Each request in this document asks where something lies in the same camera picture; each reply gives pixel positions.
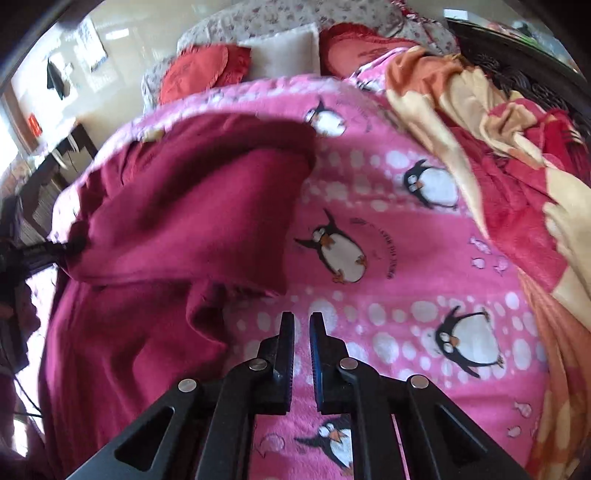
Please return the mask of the white square pillow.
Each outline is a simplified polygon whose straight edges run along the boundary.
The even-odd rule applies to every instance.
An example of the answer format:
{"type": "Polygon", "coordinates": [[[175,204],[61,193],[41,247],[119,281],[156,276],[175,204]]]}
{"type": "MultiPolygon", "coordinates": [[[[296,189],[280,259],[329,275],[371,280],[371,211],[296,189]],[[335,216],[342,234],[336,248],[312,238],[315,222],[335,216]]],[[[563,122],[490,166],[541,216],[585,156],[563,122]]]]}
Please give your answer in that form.
{"type": "Polygon", "coordinates": [[[320,33],[315,23],[238,42],[250,49],[249,81],[321,74],[320,33]]]}

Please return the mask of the right red round cushion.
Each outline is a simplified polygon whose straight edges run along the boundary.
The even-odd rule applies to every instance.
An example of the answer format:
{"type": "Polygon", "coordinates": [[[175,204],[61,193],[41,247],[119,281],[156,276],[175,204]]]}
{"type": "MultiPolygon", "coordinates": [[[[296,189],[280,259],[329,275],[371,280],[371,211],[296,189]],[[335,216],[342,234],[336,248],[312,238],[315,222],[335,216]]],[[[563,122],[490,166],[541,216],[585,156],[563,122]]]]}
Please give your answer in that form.
{"type": "Polygon", "coordinates": [[[386,66],[419,43],[407,38],[387,38],[362,24],[339,23],[320,34],[322,76],[346,79],[365,68],[386,66]]]}

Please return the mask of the orange red floral quilt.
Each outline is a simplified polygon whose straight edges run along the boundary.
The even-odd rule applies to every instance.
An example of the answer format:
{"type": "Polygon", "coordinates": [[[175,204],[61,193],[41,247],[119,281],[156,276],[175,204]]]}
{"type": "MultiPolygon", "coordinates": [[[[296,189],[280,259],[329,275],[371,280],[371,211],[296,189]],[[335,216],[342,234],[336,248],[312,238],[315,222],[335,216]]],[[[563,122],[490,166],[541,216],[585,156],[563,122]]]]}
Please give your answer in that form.
{"type": "Polygon", "coordinates": [[[527,468],[590,475],[590,158],[569,117],[501,92],[460,56],[415,46],[385,70],[386,95],[456,180],[481,233],[518,268],[549,383],[527,468]]]}

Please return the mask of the dark wooden side table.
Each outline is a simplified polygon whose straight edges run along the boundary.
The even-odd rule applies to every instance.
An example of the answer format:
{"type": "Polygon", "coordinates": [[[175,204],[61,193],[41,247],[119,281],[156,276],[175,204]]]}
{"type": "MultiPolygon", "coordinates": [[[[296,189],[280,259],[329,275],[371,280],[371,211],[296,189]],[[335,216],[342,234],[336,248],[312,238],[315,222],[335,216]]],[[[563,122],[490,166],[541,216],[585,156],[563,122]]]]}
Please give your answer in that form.
{"type": "Polygon", "coordinates": [[[59,194],[92,162],[98,149],[84,124],[67,120],[29,157],[32,173],[19,188],[24,221],[40,237],[52,227],[59,194]]]}

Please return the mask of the pink penguin blanket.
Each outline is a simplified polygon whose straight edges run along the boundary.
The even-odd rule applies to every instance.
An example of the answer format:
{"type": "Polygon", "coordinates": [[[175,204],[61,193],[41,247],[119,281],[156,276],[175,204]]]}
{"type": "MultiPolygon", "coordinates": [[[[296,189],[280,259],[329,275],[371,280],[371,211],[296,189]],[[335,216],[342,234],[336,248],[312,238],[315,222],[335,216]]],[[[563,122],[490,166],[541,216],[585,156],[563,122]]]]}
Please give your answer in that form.
{"type": "Polygon", "coordinates": [[[257,417],[250,477],[353,475],[349,419],[315,406],[308,340],[315,312],[353,358],[398,380],[427,376],[525,464],[546,372],[516,269],[479,232],[444,166],[348,83],[307,76],[249,82],[138,118],[60,198],[55,232],[70,232],[80,186],[115,153],[205,114],[286,119],[315,130],[315,165],[284,246],[286,292],[242,295],[222,313],[229,341],[217,378],[256,355],[280,329],[283,312],[294,314],[293,402],[286,416],[257,417]]]}

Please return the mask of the dark carved wooden bench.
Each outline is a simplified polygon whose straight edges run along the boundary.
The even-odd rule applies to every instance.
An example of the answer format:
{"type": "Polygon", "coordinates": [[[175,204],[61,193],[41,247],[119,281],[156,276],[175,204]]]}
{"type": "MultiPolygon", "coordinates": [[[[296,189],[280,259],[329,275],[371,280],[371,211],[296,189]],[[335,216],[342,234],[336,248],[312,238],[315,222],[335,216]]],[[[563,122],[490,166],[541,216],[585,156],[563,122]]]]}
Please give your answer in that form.
{"type": "Polygon", "coordinates": [[[462,20],[450,20],[462,55],[505,93],[515,90],[544,110],[567,113],[590,143],[590,84],[551,55],[521,40],[462,20]]]}

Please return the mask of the floral grey bed headboard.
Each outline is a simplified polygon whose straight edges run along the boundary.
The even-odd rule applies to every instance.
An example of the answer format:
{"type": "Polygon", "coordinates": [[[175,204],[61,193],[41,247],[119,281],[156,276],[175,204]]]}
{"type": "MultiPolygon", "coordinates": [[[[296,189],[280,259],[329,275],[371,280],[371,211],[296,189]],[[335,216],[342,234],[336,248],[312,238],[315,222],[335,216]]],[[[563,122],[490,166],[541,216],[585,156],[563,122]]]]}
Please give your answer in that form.
{"type": "Polygon", "coordinates": [[[441,22],[421,16],[404,1],[242,1],[199,21],[176,44],[230,43],[277,34],[314,23],[325,30],[339,23],[361,24],[386,38],[415,41],[436,54],[460,51],[441,22]]]}

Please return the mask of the red round cushion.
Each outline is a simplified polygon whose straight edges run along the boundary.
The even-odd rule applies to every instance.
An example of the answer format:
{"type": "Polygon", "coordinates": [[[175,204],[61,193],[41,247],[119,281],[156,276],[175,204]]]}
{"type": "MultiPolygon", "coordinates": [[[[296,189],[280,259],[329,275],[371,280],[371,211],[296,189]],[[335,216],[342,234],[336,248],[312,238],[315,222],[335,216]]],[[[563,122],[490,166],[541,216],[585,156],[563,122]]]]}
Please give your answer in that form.
{"type": "Polygon", "coordinates": [[[322,76],[346,79],[365,68],[386,66],[419,43],[407,38],[387,38],[362,24],[339,23],[320,34],[322,76]]]}
{"type": "Polygon", "coordinates": [[[212,88],[235,85],[249,73],[252,50],[235,44],[193,45],[172,62],[161,82],[165,105],[212,88]]]}

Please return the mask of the dark red sweater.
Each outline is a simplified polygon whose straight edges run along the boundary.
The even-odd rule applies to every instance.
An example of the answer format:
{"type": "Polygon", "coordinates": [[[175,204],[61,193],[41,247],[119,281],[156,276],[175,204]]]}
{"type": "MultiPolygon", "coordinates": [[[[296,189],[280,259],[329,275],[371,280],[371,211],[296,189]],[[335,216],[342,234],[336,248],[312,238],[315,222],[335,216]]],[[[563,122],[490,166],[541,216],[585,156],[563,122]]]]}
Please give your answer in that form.
{"type": "Polygon", "coordinates": [[[315,130],[205,114],[134,141],[80,186],[39,394],[49,464],[63,479],[176,381],[221,375],[223,308],[287,290],[283,252],[315,130]]]}

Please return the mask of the left red round cushion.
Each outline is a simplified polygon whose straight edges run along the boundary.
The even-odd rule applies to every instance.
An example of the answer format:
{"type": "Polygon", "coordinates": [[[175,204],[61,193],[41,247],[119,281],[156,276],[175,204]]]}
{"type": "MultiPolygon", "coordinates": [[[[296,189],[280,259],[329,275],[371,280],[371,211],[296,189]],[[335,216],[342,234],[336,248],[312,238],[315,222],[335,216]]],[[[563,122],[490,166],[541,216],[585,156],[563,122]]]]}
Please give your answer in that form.
{"type": "Polygon", "coordinates": [[[193,45],[172,62],[161,82],[165,105],[212,88],[235,85],[249,73],[252,50],[235,44],[193,45]]]}

